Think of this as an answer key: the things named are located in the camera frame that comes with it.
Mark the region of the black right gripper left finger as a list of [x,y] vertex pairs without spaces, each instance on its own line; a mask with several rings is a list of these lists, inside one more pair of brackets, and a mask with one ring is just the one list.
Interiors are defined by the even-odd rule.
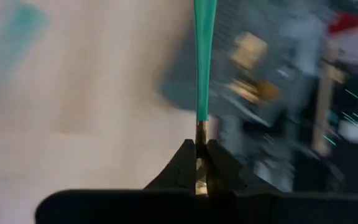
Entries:
[[168,164],[145,189],[180,189],[195,194],[196,187],[196,148],[191,139],[183,144]]

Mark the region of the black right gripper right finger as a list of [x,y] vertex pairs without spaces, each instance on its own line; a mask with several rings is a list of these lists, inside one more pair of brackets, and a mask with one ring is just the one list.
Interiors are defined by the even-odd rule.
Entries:
[[243,166],[216,140],[206,145],[206,185],[208,195],[279,193],[279,190]]

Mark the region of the red storage bin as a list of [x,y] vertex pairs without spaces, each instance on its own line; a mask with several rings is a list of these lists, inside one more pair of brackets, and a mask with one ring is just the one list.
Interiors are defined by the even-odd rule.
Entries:
[[351,29],[358,28],[358,13],[350,14],[347,12],[341,12],[337,18],[330,23],[328,32],[330,34],[338,34]]

